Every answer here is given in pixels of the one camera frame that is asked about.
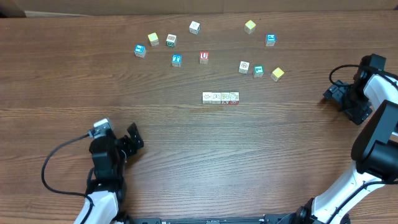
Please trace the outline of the blue L block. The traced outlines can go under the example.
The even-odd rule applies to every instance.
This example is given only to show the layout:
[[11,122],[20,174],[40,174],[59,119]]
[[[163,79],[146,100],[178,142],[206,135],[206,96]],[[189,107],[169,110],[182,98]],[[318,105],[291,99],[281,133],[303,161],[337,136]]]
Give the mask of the blue L block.
[[228,105],[230,104],[230,92],[221,92],[221,104]]

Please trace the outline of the white block red C side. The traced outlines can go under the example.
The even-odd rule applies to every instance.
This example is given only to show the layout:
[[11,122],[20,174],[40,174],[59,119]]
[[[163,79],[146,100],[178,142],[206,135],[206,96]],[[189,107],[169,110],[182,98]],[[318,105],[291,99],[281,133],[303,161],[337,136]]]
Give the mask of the white block red C side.
[[239,103],[239,92],[230,92],[230,104],[237,105]]

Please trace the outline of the plain white block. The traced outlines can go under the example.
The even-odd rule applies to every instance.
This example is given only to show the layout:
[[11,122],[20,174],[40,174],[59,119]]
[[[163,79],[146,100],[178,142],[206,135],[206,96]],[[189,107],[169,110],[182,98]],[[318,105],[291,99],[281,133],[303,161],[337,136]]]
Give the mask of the plain white block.
[[203,104],[212,104],[212,92],[203,92],[202,93],[202,103]]

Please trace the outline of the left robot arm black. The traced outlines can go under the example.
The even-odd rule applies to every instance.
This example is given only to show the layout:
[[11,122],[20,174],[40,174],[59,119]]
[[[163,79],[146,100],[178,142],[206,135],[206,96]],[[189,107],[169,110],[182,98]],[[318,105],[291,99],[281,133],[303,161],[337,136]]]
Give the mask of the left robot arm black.
[[89,152],[94,168],[89,171],[85,203],[75,223],[133,223],[121,211],[126,196],[124,170],[127,160],[144,147],[137,126],[132,123],[128,135],[117,138],[108,119],[93,125],[88,131],[92,138]]

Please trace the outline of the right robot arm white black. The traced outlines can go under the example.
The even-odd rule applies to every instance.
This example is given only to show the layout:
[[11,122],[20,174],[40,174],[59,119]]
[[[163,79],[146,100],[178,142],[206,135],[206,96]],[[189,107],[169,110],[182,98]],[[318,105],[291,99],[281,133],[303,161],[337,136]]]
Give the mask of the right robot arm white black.
[[324,92],[355,124],[366,123],[352,149],[348,170],[321,195],[279,223],[350,223],[349,211],[371,192],[397,184],[397,75],[385,71],[386,58],[364,56],[352,84],[332,81]]

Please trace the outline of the green R block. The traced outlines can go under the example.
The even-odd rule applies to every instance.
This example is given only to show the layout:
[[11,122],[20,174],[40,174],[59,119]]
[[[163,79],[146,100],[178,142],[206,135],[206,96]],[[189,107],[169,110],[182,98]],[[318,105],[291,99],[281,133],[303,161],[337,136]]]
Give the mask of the green R block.
[[220,104],[221,103],[221,93],[220,92],[213,92],[212,93],[212,104]]

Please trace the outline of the red U block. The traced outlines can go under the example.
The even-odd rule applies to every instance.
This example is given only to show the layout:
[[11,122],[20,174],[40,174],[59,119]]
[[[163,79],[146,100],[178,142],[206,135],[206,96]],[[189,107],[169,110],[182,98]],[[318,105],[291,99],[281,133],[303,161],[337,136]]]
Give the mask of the red U block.
[[209,52],[207,51],[201,51],[200,52],[200,64],[208,64],[209,62]]

